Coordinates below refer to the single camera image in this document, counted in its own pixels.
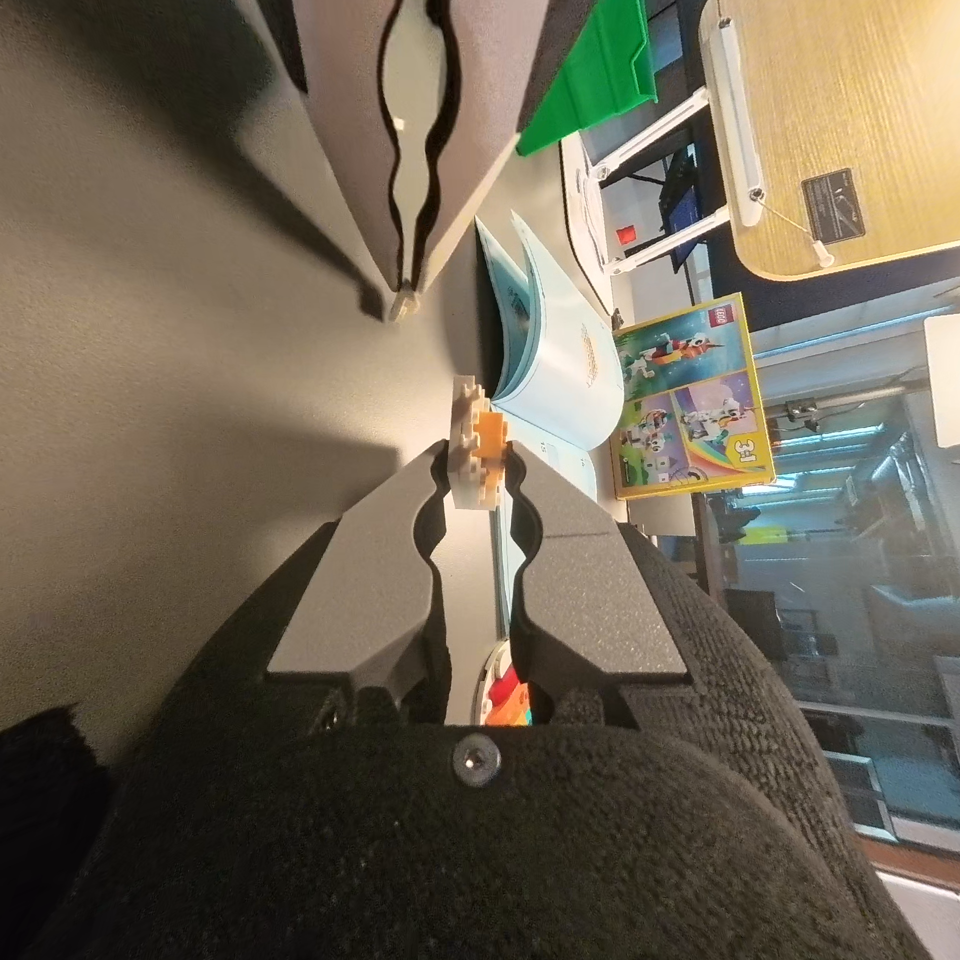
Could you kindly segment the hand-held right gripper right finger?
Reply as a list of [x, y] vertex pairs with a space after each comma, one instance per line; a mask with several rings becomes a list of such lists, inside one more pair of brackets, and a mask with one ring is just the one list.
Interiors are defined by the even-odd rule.
[[688, 666], [618, 522], [517, 441], [507, 491], [523, 558], [510, 644], [534, 713], [630, 714], [629, 691], [686, 691]]

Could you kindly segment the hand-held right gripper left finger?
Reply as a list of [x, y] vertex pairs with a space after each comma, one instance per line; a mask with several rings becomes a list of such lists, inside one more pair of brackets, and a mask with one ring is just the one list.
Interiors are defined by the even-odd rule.
[[349, 508], [268, 665], [349, 694], [384, 689], [397, 704], [445, 710], [450, 650], [432, 555], [447, 533], [449, 443], [432, 443]]

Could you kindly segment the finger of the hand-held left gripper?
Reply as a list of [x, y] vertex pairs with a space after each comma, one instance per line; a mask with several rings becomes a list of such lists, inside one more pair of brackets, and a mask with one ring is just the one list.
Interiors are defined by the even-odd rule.
[[517, 145], [547, 1], [428, 2], [444, 54], [427, 134], [427, 195], [414, 222], [411, 283], [424, 294]]
[[401, 157], [383, 73], [402, 2], [257, 1], [255, 6], [366, 248], [398, 293], [403, 228], [393, 188]]

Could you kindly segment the white and orange lego assembly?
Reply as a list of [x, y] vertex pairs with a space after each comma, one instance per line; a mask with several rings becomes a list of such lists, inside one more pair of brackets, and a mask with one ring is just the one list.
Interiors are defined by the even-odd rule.
[[457, 509], [493, 512], [500, 506], [508, 429], [474, 376], [454, 376], [446, 470]]

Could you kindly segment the pile of colourful lego pieces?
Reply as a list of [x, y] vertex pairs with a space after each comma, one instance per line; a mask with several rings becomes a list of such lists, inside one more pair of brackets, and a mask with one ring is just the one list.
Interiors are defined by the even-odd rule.
[[482, 725], [529, 727], [532, 725], [529, 687], [520, 681], [510, 665], [502, 676], [495, 676], [482, 702]]

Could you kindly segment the yellow lego box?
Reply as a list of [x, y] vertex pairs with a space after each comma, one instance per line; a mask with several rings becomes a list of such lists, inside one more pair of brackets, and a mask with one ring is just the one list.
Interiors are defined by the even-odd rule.
[[624, 404], [609, 439], [621, 501], [776, 479], [742, 294], [613, 333]]

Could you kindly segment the green plastic bin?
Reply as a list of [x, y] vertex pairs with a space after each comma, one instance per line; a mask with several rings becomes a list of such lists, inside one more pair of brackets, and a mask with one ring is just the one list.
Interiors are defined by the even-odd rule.
[[596, 2], [515, 150], [532, 156], [657, 99], [646, 3]]

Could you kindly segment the white plate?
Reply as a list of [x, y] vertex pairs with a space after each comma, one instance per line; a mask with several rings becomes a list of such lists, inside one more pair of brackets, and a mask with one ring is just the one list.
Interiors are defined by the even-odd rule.
[[505, 671], [509, 666], [514, 666], [511, 642], [508, 639], [504, 639], [494, 646], [486, 660], [484, 667], [481, 670], [474, 694], [472, 708], [472, 720], [475, 725], [484, 726], [482, 725], [482, 702], [485, 694], [489, 690], [493, 679], [496, 676], [502, 676], [503, 671]]

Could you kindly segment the dark chair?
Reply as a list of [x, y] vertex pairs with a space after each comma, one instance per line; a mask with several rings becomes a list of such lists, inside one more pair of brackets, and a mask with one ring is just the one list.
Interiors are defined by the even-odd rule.
[[690, 148], [676, 151], [666, 168], [658, 198], [665, 236], [673, 237], [699, 223], [703, 216], [699, 172]]

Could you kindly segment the wooden table with white legs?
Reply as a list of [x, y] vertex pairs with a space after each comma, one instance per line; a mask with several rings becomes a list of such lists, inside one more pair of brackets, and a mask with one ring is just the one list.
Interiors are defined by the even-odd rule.
[[[959, 244], [959, 4], [705, 2], [704, 84], [592, 165], [599, 183], [709, 111], [725, 201], [612, 277], [729, 225], [739, 261], [797, 282]], [[849, 167], [866, 235], [816, 241], [801, 182]]]

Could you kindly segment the black table label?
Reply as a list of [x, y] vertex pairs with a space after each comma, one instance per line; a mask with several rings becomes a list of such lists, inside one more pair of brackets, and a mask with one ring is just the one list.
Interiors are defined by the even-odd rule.
[[854, 171], [845, 167], [800, 183], [811, 234], [824, 246], [866, 235]]

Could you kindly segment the white tabletop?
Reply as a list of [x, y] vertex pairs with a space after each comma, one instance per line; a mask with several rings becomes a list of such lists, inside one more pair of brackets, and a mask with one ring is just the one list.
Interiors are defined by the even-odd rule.
[[959, 314], [926, 318], [923, 339], [937, 445], [958, 448]]

